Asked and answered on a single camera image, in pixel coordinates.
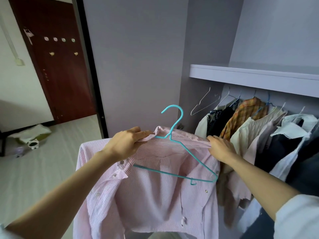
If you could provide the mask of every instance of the pink striped shirt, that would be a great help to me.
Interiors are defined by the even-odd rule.
[[[187,177],[214,180],[181,145],[165,136],[169,128],[158,126],[142,141],[136,154],[110,167],[91,190],[74,218],[73,238],[124,239],[126,230],[135,232],[173,231],[198,239],[218,239],[216,184],[195,181],[135,168],[133,164]],[[181,141],[215,173],[219,162],[210,155],[210,143],[193,134],[173,130]],[[110,139],[83,143],[77,169]]]

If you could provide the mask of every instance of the plaid shirt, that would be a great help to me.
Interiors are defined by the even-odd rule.
[[[219,137],[229,141],[232,135],[249,117],[254,115],[252,118],[258,120],[266,116],[267,112],[268,106],[257,97],[243,101],[236,109],[232,118],[229,119]]]

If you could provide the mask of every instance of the white shelf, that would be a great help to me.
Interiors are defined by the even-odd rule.
[[[189,76],[228,84],[319,97],[318,68],[281,67],[248,63],[190,65]]]

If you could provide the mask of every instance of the teal wire hanger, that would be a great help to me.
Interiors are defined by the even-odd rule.
[[[211,173],[213,173],[213,175],[214,175],[216,178],[215,178],[214,180],[195,179],[195,178],[185,177],[185,176],[181,176],[181,175],[177,175],[177,174],[172,174],[172,173],[168,173],[168,172],[164,172],[164,171],[160,171],[160,170],[156,170],[156,169],[150,169],[150,168],[147,168],[147,167],[144,167],[144,166],[141,166],[141,165],[137,165],[137,164],[134,164],[133,166],[134,166],[134,167],[137,167],[137,168],[140,168],[140,169],[146,169],[146,170],[153,171],[153,172],[157,172],[157,173],[161,173],[161,174],[167,174],[167,175],[171,175],[171,176],[174,176],[174,177],[189,179],[191,185],[196,185],[196,183],[193,183],[193,181],[202,181],[202,182],[214,183],[214,182],[217,180],[217,178],[218,178],[217,174],[215,174],[210,168],[208,168],[205,164],[203,164],[202,161],[200,161],[197,157],[195,157],[195,156],[185,147],[184,144],[182,144],[180,141],[176,141],[176,140],[173,140],[173,139],[172,139],[173,129],[174,129],[174,127],[177,125],[177,123],[179,123],[179,121],[183,118],[184,111],[183,111],[183,109],[182,109],[180,106],[178,106],[178,105],[169,105],[169,106],[166,107],[161,113],[164,113],[167,109],[169,109],[169,108],[171,108],[171,107],[177,107],[178,109],[180,109],[180,111],[181,111],[181,117],[174,123],[174,125],[171,127],[169,133],[168,133],[166,136],[164,136],[164,137],[155,136],[155,137],[156,137],[156,138],[161,138],[161,139],[166,139],[166,138],[169,136],[169,140],[170,140],[170,141],[179,143],[194,159],[196,159],[202,166],[204,166],[204,167],[205,167],[206,169],[208,169]]]

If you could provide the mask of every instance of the forearm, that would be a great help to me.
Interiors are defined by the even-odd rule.
[[[300,194],[280,179],[250,164],[239,156],[229,159],[231,166],[245,182],[251,193],[275,220],[277,211],[291,198]]]
[[[88,163],[6,229],[24,239],[61,238],[93,186],[112,166],[112,161],[110,155],[96,153]]]

